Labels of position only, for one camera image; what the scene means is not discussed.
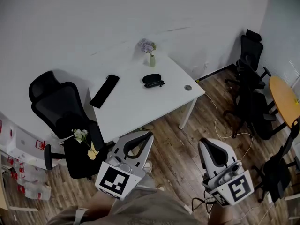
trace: round wooden table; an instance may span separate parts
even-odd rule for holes
[[[300,116],[300,104],[297,102],[297,96],[280,77],[272,76],[269,80],[269,86],[273,101],[280,115],[286,125],[291,128],[292,123]]]

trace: person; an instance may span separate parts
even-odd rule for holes
[[[74,206],[62,211],[48,221],[47,225],[205,224],[196,220],[184,208],[184,204],[174,200],[165,191],[164,186],[155,188],[154,181],[148,174],[123,201],[98,191],[80,208],[82,209]],[[230,209],[223,209],[215,204],[208,224],[228,224],[227,222],[232,220],[233,214]]]

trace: baseboard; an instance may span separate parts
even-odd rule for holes
[[[223,70],[225,70],[225,69],[230,69],[230,68],[233,68],[233,67],[235,67],[235,65],[234,65],[234,64],[230,64],[230,65],[228,65],[228,66],[226,66],[226,67],[223,67],[223,68],[221,68],[221,69],[219,69],[219,70],[217,70],[217,71],[214,71],[214,72],[212,72],[212,73],[210,73],[210,74],[208,74],[208,75],[205,75],[204,77],[201,77],[201,78],[199,78],[199,79],[197,79],[197,80],[198,80],[198,81],[202,81],[202,80],[204,80],[205,78],[208,78],[208,77],[213,76],[214,74],[217,74],[217,73],[219,73],[219,72],[221,72],[221,71],[223,71]]]

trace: small vase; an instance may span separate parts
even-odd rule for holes
[[[155,57],[154,55],[150,55],[150,67],[155,67]]]

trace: black office chair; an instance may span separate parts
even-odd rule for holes
[[[259,170],[256,166],[252,167],[262,178],[262,182],[255,187],[255,190],[258,188],[262,189],[262,198],[258,200],[259,202],[263,201],[265,192],[270,192],[273,202],[281,199],[284,196],[285,189],[291,181],[291,174],[288,168],[296,165],[299,169],[299,161],[296,160],[295,162],[286,164],[283,159],[283,156],[290,150],[293,140],[299,134],[299,122],[299,118],[294,121],[285,145],[281,146],[279,152],[272,156],[270,160],[264,164],[261,170]]]
[[[77,87],[72,82],[60,84],[52,72],[38,77],[30,85],[31,108],[60,138],[73,135],[72,129],[86,129],[89,144],[93,141],[99,154],[95,160],[87,156],[90,148],[71,137],[64,142],[65,155],[51,153],[50,145],[45,148],[45,164],[52,169],[52,160],[65,158],[72,178],[90,177],[99,172],[102,161],[106,160],[108,147],[103,141],[96,122],[90,120],[83,110]]]
[[[232,137],[235,138],[244,122],[250,128],[250,137],[255,132],[264,140],[268,140],[273,135],[273,127],[271,122],[276,120],[276,116],[270,115],[266,98],[262,93],[254,92],[254,87],[259,82],[259,78],[254,78],[254,71],[248,65],[240,73],[240,89],[238,95],[234,98],[235,110],[225,110],[223,115],[231,113],[238,116],[241,122]]]
[[[252,75],[254,77],[259,78],[259,83],[256,85],[255,89],[263,89],[266,86],[266,84],[264,81],[262,81],[262,79],[267,74],[271,76],[271,73],[265,67],[263,67],[265,71],[261,76],[259,76],[259,74],[256,73],[259,59],[263,52],[263,45],[260,43],[261,40],[262,38],[258,33],[255,33],[247,29],[246,35],[242,35],[240,37],[241,54],[239,60],[236,62],[236,67],[239,75],[240,75],[240,71],[244,70],[247,65],[253,69]],[[232,79],[225,79],[225,83],[227,82],[240,85],[240,82]]]

